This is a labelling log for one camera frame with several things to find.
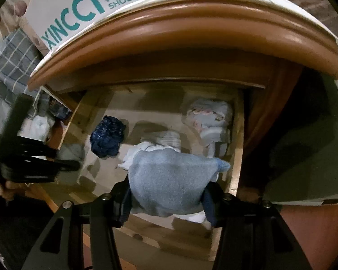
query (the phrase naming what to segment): human hand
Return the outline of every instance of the human hand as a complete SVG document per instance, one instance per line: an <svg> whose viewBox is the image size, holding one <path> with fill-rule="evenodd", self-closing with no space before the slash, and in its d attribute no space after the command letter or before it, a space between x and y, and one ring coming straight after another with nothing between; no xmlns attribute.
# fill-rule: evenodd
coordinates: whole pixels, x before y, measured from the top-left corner
<svg viewBox="0 0 338 270"><path fill-rule="evenodd" d="M26 184L6 181L5 188L0 184L0 196L7 201L11 201L15 194L23 194L26 189Z"/></svg>

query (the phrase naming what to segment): metal screw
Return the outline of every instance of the metal screw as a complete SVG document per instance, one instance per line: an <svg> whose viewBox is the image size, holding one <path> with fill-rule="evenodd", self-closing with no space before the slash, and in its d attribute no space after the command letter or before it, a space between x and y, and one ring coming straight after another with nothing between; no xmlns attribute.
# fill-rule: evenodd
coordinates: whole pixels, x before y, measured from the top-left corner
<svg viewBox="0 0 338 270"><path fill-rule="evenodd" d="M105 193L102 195L102 200L107 201L111 199L111 195L109 193Z"/></svg>
<svg viewBox="0 0 338 270"><path fill-rule="evenodd" d="M233 199L233 196L231 194L224 193L223 200L230 201L231 199Z"/></svg>
<svg viewBox="0 0 338 270"><path fill-rule="evenodd" d="M270 203L270 201L268 201L268 200L263 200L262 205L263 205L264 208L267 208L267 209L272 207L272 203Z"/></svg>
<svg viewBox="0 0 338 270"><path fill-rule="evenodd" d="M65 202L63 203L63 207L64 207L65 209L68 209L68 208L71 207L72 204L73 204L73 203L72 203L71 201L65 201Z"/></svg>

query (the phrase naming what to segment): gray plaid cloth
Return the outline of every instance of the gray plaid cloth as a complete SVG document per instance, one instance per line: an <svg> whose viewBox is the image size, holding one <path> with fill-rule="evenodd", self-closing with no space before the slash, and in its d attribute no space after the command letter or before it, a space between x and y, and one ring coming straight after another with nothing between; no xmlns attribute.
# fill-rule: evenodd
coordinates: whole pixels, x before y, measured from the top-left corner
<svg viewBox="0 0 338 270"><path fill-rule="evenodd" d="M22 29L10 33L0 41L0 97L12 104L18 95L25 93L34 98L28 113L33 118L38 111L40 88L29 91L30 74L41 61L41 54Z"/></svg>

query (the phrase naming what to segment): open drawer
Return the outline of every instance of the open drawer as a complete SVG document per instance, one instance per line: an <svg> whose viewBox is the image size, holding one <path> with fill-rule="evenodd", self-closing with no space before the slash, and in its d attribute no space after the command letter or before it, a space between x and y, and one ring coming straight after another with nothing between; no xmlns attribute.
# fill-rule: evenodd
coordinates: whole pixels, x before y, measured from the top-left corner
<svg viewBox="0 0 338 270"><path fill-rule="evenodd" d="M174 130L180 133L184 153L203 155L204 147L197 132L183 123L183 111L196 98L223 100L233 108L228 127L231 142L222 157L231 169L219 177L225 192L236 195L244 137L242 91L226 84L156 82L118 85L89 90L79 103L64 137L64 144L85 145L85 160L75 177L62 174L57 184L42 187L58 205L65 200L89 202L109 192L116 182L125 179L127 171L118 168L126 151L140 142L143 133ZM120 119L126 125L125 140L119 155L99 159L90 151L90 134L104 115ZM121 232L151 246L178 255L214 260L220 230L210 224L192 223L174 216L163 218L146 214L130 215Z"/></svg>

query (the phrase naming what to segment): white cloth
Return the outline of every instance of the white cloth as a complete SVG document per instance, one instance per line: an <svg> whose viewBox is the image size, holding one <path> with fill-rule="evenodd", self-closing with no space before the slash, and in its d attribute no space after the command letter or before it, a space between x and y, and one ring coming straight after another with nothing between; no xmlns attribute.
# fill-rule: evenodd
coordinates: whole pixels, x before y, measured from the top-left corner
<svg viewBox="0 0 338 270"><path fill-rule="evenodd" d="M199 133L203 145L209 146L207 156L211 158L214 156L213 143L230 142L230 132L227 127L232 117L233 110L230 104L199 98L190 105L185 122Z"/></svg>
<svg viewBox="0 0 338 270"><path fill-rule="evenodd" d="M154 151L158 149L172 148L176 152L181 152L180 135L176 131L148 133L141 137L140 141L141 143L129 148L123 158L123 163L119 164L118 167L128 171L129 167L132 165L134 157L139 151Z"/></svg>
<svg viewBox="0 0 338 270"><path fill-rule="evenodd" d="M154 150L165 149L165 148L171 148L171 149L174 149L176 152L180 152L180 149L174 148L169 145L160 145L160 144L154 144L149 141L144 141L144 142L141 142L131 147L126 153L123 159L123 163L119 164L118 167L121 167L122 169L125 169L128 171L130 166L132 165L132 161L134 160L134 157L138 154L139 151L154 151Z"/></svg>
<svg viewBox="0 0 338 270"><path fill-rule="evenodd" d="M10 111L10 105L0 98L0 133L4 128L4 124ZM54 123L54 119L50 116L41 117L37 115L32 120L26 118L18 132L18 136L45 141Z"/></svg>

